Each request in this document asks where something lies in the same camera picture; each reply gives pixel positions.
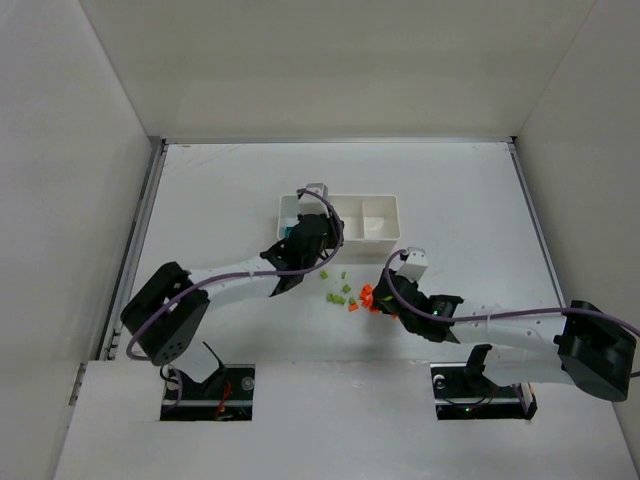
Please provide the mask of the white three-compartment plastic bin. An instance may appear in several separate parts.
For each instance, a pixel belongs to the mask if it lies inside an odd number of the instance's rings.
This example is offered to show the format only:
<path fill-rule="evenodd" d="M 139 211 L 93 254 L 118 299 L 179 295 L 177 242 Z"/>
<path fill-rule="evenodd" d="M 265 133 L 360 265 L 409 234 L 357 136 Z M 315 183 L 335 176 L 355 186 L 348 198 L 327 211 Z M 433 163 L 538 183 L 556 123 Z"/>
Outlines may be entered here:
<path fill-rule="evenodd" d="M 401 237 L 397 198 L 394 195 L 328 195 L 327 201 L 344 222 L 344 243 L 336 263 L 367 264 L 385 260 Z M 277 240 L 284 238 L 285 227 L 298 223 L 298 198 L 295 194 L 280 198 Z"/>

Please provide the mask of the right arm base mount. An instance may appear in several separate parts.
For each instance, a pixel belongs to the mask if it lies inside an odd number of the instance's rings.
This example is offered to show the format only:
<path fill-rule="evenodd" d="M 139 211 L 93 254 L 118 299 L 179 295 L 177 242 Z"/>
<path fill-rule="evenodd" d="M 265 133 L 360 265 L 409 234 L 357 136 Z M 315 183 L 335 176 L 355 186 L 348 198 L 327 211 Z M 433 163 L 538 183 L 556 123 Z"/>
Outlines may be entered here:
<path fill-rule="evenodd" d="M 475 346 L 465 363 L 432 363 L 430 375 L 440 421 L 525 420 L 538 410 L 530 384 L 498 386 L 484 376 L 488 344 Z"/>

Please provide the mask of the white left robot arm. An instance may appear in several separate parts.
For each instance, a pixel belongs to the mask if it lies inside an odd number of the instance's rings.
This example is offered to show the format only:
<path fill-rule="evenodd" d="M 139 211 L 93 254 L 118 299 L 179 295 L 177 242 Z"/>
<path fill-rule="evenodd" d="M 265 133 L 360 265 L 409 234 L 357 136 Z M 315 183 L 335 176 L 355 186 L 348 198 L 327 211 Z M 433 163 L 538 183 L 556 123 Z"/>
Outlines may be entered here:
<path fill-rule="evenodd" d="M 300 214 L 285 239 L 247 261 L 191 272 L 175 261 L 162 265 L 121 313 L 131 334 L 127 357 L 170 366 L 195 383 L 206 382 L 217 362 L 205 358 L 207 348 L 191 343 L 207 311 L 295 288 L 336 255 L 343 229 L 335 213 Z"/>

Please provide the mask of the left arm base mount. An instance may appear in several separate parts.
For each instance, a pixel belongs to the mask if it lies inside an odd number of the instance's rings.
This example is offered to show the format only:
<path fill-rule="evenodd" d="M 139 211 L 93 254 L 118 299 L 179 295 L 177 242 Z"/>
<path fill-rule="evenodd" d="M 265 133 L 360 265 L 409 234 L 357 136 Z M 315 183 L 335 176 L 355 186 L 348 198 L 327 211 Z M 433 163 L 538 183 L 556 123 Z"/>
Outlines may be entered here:
<path fill-rule="evenodd" d="M 203 341 L 215 359 L 215 370 L 196 382 L 173 366 L 163 366 L 159 376 L 164 393 L 159 419 L 164 422 L 248 422 L 253 417 L 255 366 L 227 364 Z"/>

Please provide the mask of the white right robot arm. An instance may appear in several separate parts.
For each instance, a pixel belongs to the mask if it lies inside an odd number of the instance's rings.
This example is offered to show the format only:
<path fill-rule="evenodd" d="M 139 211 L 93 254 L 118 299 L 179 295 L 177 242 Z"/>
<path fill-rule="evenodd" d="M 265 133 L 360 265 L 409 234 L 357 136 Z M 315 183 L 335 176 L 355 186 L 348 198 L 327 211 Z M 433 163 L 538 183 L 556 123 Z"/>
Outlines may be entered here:
<path fill-rule="evenodd" d="M 568 308 L 501 312 L 485 307 L 458 317 L 462 298 L 423 294 L 414 280 L 384 268 L 372 292 L 375 309 L 434 343 L 467 344 L 467 376 L 497 386 L 573 385 L 595 398 L 623 402 L 635 377 L 639 331 L 588 303 Z"/>

